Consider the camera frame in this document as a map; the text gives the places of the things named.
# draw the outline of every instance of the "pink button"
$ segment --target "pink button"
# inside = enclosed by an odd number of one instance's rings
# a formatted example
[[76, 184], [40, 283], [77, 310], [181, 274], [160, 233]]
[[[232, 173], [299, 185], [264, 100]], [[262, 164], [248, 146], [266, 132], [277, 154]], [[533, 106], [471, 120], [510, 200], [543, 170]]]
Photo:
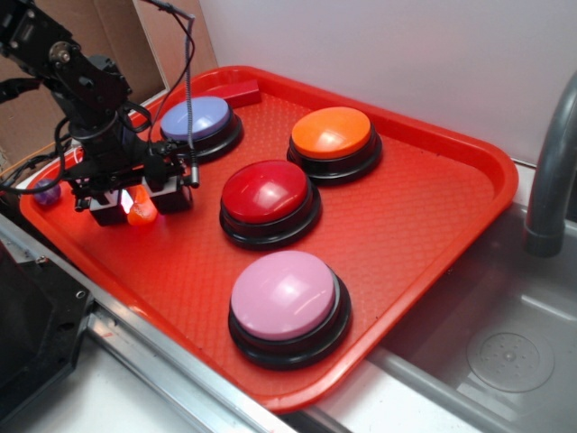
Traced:
[[334, 277], [309, 253], [266, 255], [234, 284], [231, 308], [241, 327], [258, 338], [283, 341], [319, 326], [334, 305]]

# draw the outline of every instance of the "purple ball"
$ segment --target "purple ball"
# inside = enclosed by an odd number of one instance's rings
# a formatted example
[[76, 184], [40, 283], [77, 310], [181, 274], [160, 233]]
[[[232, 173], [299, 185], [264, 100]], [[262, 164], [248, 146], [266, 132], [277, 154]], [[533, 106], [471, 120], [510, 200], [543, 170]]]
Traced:
[[[34, 187], [40, 188], [45, 185], [48, 185], [51, 182], [52, 179], [42, 179], [39, 180]], [[37, 192], [36, 194], [34, 194], [34, 199], [40, 205], [51, 206], [59, 200], [61, 192], [62, 190], [60, 189], [60, 185], [56, 184], [55, 186], [53, 186], [50, 189], [47, 189], [46, 191]]]

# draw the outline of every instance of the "white wall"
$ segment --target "white wall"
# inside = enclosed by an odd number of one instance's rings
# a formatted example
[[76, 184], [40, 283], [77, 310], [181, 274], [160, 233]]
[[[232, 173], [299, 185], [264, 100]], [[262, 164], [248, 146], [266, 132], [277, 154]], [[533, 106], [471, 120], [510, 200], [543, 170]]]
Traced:
[[577, 70], [575, 0], [201, 0], [220, 66], [267, 69], [536, 162]]

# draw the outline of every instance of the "sink drain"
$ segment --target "sink drain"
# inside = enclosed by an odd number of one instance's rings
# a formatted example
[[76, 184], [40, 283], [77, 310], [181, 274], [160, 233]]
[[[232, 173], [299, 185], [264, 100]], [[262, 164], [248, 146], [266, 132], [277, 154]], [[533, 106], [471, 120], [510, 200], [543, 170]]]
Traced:
[[483, 329], [469, 342], [467, 359], [479, 379], [505, 392], [534, 390], [554, 368], [547, 341], [517, 326]]

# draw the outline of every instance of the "blue button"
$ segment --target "blue button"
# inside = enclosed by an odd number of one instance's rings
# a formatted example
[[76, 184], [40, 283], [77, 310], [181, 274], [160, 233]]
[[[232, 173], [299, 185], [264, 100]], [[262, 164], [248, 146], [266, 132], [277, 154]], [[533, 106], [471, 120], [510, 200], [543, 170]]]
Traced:
[[[220, 97], [192, 98], [192, 138], [200, 140], [219, 131], [228, 121], [229, 106]], [[160, 128], [164, 135], [185, 142], [188, 139], [187, 103], [172, 107], [162, 120]]]

